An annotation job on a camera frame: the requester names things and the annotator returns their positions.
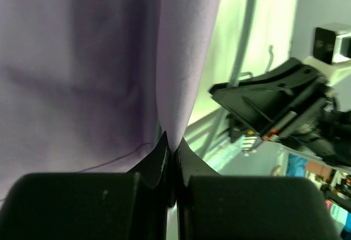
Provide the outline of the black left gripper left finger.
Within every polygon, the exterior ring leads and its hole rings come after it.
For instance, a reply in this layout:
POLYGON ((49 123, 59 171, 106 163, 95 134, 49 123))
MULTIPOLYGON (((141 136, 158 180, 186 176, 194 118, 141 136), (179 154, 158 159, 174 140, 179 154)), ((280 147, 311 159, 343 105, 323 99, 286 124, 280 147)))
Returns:
POLYGON ((35 173, 1 207, 1 239, 165 239, 169 146, 162 135, 122 173, 35 173))

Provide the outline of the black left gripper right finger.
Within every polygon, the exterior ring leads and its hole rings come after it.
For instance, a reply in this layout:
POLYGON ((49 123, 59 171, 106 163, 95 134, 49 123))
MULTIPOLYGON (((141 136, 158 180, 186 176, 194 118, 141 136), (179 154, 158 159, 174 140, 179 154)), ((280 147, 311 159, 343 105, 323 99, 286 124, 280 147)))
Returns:
POLYGON ((175 164, 179 239, 339 239, 305 178, 223 176, 185 141, 175 164))

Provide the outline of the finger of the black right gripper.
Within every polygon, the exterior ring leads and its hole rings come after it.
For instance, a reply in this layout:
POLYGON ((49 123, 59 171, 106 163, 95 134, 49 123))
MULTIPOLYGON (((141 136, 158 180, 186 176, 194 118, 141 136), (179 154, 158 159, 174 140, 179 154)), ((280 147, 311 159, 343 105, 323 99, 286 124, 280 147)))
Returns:
POLYGON ((327 79, 316 68, 290 58, 272 71, 242 80, 236 87, 213 85, 209 93, 221 107, 262 139, 289 136, 325 103, 327 79))

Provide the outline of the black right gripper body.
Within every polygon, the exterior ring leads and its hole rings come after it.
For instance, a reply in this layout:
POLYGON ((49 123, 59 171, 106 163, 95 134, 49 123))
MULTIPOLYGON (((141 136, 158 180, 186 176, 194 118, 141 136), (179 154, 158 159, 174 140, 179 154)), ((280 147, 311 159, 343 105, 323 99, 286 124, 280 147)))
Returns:
POLYGON ((350 112, 338 109, 334 92, 278 92, 264 100, 263 113, 263 139, 310 150, 332 166, 350 165, 350 112))

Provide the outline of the pale green clothes hanger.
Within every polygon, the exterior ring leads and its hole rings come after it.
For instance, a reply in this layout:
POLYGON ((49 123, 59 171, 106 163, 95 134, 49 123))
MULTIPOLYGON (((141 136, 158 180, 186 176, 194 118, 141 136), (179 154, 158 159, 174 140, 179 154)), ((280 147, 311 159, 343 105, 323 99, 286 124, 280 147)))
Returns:
POLYGON ((222 31, 230 32, 235 4, 231 0, 160 0, 156 56, 156 102, 161 128, 171 151, 179 147, 187 128, 206 61, 215 54, 229 57, 234 66, 230 83, 239 75, 252 30, 256 0, 246 0, 234 35, 220 43, 222 31))

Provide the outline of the purple trousers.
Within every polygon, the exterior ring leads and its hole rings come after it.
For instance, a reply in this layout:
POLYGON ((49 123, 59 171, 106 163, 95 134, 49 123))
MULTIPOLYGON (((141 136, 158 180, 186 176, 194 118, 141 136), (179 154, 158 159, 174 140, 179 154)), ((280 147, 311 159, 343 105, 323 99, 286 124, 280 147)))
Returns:
POLYGON ((31 172, 124 171, 193 110, 220 0, 1 0, 1 198, 31 172))

